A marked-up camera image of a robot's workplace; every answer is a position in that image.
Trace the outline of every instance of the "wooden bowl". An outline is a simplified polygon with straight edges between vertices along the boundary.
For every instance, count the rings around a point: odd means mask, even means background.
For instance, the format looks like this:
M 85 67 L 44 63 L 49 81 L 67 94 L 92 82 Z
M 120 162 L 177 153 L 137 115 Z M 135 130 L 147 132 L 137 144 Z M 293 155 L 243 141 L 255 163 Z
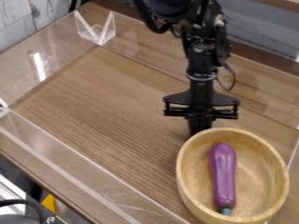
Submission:
M 237 205 L 231 216 L 217 213 L 212 199 L 211 148 L 229 144 L 237 154 Z M 181 147 L 176 180 L 183 202 L 196 217 L 209 224 L 264 224 L 285 201 L 289 177 L 284 160 L 273 147 L 240 129 L 208 129 Z

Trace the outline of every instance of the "wooden table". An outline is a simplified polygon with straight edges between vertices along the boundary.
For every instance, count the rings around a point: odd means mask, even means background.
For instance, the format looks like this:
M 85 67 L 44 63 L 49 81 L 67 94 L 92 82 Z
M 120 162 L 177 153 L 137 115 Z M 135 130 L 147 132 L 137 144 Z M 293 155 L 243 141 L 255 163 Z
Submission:
M 80 12 L 89 22 L 103 21 L 108 14 L 95 3 L 88 3 Z M 57 23 L 67 29 L 68 21 L 64 18 Z M 41 156 L 24 150 L 2 133 L 1 154 L 91 222 L 129 222 L 121 212 L 115 215 L 108 209 L 116 203 L 100 206 L 103 185 L 109 181 L 100 176 L 100 165 L 185 221 L 199 223 L 181 202 L 175 183 L 175 162 L 188 138 L 187 124 L 180 118 L 163 116 L 163 97 L 188 87 L 180 43 L 169 34 L 152 34 L 136 21 L 131 21 L 129 27 L 135 32 L 119 27 L 121 35 L 105 48 L 89 47 L 12 106 L 63 143 L 52 143 L 44 133 L 34 135 L 40 130 L 24 129 L 18 122 L 16 127 Z M 229 94 L 243 100 L 240 118 L 219 120 L 215 127 L 236 127 L 256 133 L 288 163 L 299 134 L 297 77 L 237 55 L 229 64 L 237 72 L 237 85 Z M 229 75 L 223 73 L 228 83 Z M 296 179 L 292 184 L 275 223 L 297 222 Z M 121 196 L 120 188 L 113 189 L 112 184 L 105 188 L 125 201 L 125 205 L 117 203 L 119 207 L 143 216 L 145 223 L 155 223 L 152 210 L 137 207 L 141 202 L 132 201 L 125 190 Z

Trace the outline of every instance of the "screw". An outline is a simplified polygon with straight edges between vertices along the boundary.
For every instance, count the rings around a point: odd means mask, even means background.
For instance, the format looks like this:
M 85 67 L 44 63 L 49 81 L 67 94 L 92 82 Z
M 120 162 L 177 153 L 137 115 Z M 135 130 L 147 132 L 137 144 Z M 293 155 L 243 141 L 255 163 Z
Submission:
M 46 223 L 48 224 L 52 224 L 55 222 L 55 218 L 53 217 L 49 217 L 48 219 L 46 219 Z

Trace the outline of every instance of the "oval wooden basket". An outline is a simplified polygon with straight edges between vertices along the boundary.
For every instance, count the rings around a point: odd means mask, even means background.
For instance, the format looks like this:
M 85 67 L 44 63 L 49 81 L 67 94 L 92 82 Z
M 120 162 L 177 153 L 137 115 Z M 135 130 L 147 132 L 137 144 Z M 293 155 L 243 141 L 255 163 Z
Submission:
M 232 216 L 217 213 L 212 199 L 209 152 L 217 143 L 229 144 L 237 154 L 237 205 Z M 208 224 L 264 224 L 284 204 L 289 177 L 284 160 L 273 147 L 240 129 L 208 129 L 181 147 L 176 180 L 183 202 Z

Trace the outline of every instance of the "purple eggplant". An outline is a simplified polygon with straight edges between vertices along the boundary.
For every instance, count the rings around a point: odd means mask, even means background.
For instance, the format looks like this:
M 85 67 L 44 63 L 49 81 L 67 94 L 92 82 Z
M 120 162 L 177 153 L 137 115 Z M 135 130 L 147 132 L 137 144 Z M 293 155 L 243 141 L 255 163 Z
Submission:
M 213 180 L 213 203 L 225 215 L 236 205 L 236 152 L 225 143 L 213 146 L 209 167 Z

